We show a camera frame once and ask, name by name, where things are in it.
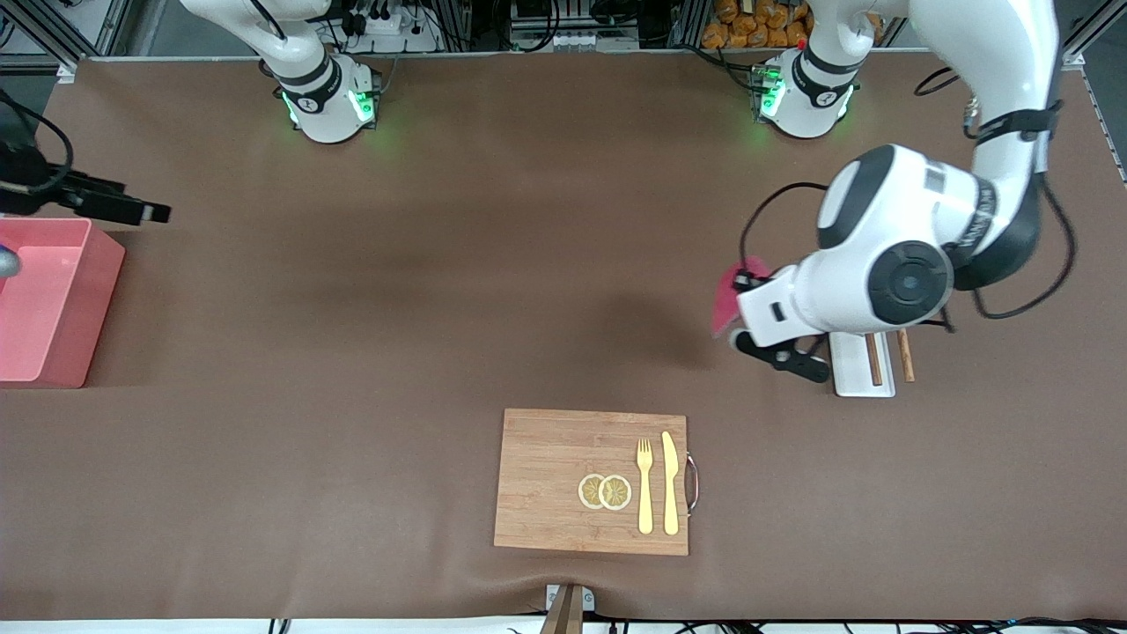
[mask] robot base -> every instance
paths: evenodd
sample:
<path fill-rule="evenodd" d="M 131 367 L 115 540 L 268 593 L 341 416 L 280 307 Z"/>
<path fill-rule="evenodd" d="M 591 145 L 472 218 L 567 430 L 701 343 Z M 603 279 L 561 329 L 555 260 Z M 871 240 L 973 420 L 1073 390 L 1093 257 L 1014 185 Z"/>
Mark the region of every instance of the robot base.
<path fill-rule="evenodd" d="M 853 95 L 851 87 L 838 99 L 837 107 L 819 108 L 810 102 L 795 82 L 795 59 L 801 52 L 788 48 L 782 54 L 763 63 L 769 69 L 779 72 L 771 92 L 752 95 L 752 108 L 760 120 L 772 123 L 783 134 L 798 139 L 822 136 L 845 116 L 849 98 Z"/>
<path fill-rule="evenodd" d="M 340 88 L 319 113 L 307 113 L 286 99 L 294 130 L 318 143 L 347 141 L 363 128 L 374 128 L 380 108 L 382 78 L 347 55 L 332 55 L 340 64 Z"/>

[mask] lemon slice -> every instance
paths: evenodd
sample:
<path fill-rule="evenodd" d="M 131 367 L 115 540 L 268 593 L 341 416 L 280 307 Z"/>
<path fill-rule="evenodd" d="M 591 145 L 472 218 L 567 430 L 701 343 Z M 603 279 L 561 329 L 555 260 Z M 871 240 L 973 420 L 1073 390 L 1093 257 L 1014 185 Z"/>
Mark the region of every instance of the lemon slice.
<path fill-rule="evenodd" d="M 603 485 L 603 476 L 588 474 L 579 481 L 579 501 L 588 509 L 602 509 L 603 502 L 598 499 L 598 490 Z"/>
<path fill-rule="evenodd" d="M 603 479 L 603 484 L 598 486 L 598 501 L 603 508 L 611 511 L 621 511 L 630 503 L 630 483 L 620 475 L 611 475 Z"/>

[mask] gold knife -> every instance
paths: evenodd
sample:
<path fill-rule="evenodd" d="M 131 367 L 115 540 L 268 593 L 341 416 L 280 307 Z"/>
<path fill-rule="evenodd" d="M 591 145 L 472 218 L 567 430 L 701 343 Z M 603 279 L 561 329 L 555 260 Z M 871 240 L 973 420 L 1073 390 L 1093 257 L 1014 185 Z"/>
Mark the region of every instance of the gold knife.
<path fill-rule="evenodd" d="M 665 534 L 677 534 L 677 499 L 674 494 L 673 479 L 681 468 L 677 461 L 677 450 L 673 447 L 673 437 L 669 432 L 662 432 L 663 466 L 665 467 Z"/>

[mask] cutting board handle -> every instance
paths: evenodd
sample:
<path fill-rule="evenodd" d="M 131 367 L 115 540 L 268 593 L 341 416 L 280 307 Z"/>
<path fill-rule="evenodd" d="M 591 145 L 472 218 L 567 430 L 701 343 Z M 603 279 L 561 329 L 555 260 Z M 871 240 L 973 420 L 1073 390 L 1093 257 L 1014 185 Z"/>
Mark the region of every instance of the cutting board handle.
<path fill-rule="evenodd" d="M 696 508 L 696 502 L 701 498 L 701 475 L 700 471 L 696 468 L 696 461 L 693 461 L 693 455 L 685 450 L 685 500 L 692 500 L 689 502 L 687 517 L 693 516 L 693 509 Z M 689 485 L 689 472 L 693 473 L 693 484 Z"/>

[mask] green led light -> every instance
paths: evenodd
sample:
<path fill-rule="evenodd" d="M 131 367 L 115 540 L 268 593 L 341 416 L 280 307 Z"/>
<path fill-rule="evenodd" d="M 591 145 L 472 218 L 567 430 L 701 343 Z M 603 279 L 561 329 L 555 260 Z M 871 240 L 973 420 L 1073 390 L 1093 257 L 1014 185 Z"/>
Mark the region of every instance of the green led light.
<path fill-rule="evenodd" d="M 849 98 L 853 96 L 853 87 L 850 86 L 849 90 L 845 91 L 845 96 L 842 97 L 842 109 L 837 110 L 837 118 L 845 116 L 845 110 L 849 109 Z"/>
<path fill-rule="evenodd" d="M 786 88 L 787 84 L 783 80 L 775 80 L 774 87 L 763 95 L 763 105 L 760 108 L 760 114 L 763 116 L 774 116 L 779 111 L 779 104 L 782 102 Z"/>
<path fill-rule="evenodd" d="M 363 93 L 357 95 L 352 90 L 348 91 L 348 100 L 352 101 L 353 109 L 356 110 L 356 116 L 361 120 L 370 120 L 372 118 L 372 98 Z"/>
<path fill-rule="evenodd" d="M 292 120 L 294 125 L 299 125 L 298 113 L 293 111 L 293 104 L 290 102 L 290 96 L 286 95 L 285 92 L 282 92 L 282 100 L 285 101 L 285 107 L 287 110 L 290 110 L 290 120 Z"/>

